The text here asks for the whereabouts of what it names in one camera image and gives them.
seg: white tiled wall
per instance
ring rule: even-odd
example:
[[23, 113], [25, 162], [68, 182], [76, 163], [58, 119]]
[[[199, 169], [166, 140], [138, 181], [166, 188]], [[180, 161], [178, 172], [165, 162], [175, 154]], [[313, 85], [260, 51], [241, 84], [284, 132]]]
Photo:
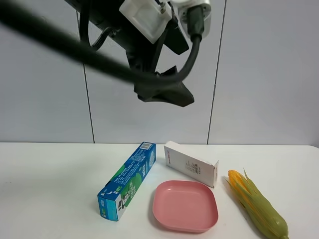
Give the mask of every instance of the white tiled wall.
[[[64, 0], [19, 1], [77, 37]], [[195, 97], [186, 108], [140, 102], [132, 85], [89, 68], [84, 75], [81, 64], [0, 25], [0, 141], [319, 146], [319, 2], [227, 1], [211, 117], [224, 7], [212, 0], [210, 35], [184, 82]], [[91, 41], [99, 34], [91, 25]], [[126, 63], [116, 43], [101, 50]], [[180, 69], [188, 54], [164, 48], [158, 71]]]

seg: tabletop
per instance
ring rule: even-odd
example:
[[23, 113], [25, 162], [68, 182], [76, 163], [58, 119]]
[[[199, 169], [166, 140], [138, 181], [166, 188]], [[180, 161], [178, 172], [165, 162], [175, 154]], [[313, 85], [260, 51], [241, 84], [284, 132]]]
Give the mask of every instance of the tabletop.
[[226, 176], [248, 176], [283, 216], [290, 239], [317, 238], [319, 149], [279, 145], [187, 145], [205, 161], [219, 160], [215, 195], [219, 219], [202, 234], [168, 231], [153, 216], [156, 187], [192, 180], [157, 161], [118, 222], [99, 214], [97, 194], [137, 144], [0, 143], [2, 239], [264, 239], [230, 193]]

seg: pink square dish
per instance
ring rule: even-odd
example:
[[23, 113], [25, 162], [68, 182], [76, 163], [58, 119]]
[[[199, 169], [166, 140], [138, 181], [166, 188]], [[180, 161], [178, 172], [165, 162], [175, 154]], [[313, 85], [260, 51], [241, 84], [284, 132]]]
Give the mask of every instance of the pink square dish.
[[204, 184], [166, 181], [155, 191], [153, 214], [164, 227], [183, 232], [203, 233], [218, 220], [216, 200]]

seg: corn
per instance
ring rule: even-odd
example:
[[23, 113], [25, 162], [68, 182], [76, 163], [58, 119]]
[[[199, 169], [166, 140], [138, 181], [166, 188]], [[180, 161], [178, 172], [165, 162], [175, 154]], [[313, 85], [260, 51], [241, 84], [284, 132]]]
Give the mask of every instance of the corn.
[[247, 177], [246, 172], [245, 176], [230, 170], [228, 183], [253, 223], [268, 239], [289, 239], [286, 221]]

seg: white cardboard box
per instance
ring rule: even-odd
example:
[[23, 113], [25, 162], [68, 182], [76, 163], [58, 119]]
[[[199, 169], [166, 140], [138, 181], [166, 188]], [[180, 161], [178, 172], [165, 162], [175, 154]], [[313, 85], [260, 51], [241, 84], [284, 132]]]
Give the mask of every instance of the white cardboard box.
[[169, 141], [164, 145], [166, 165], [197, 181], [214, 187], [217, 181], [218, 162], [213, 165], [196, 156], [187, 146]]

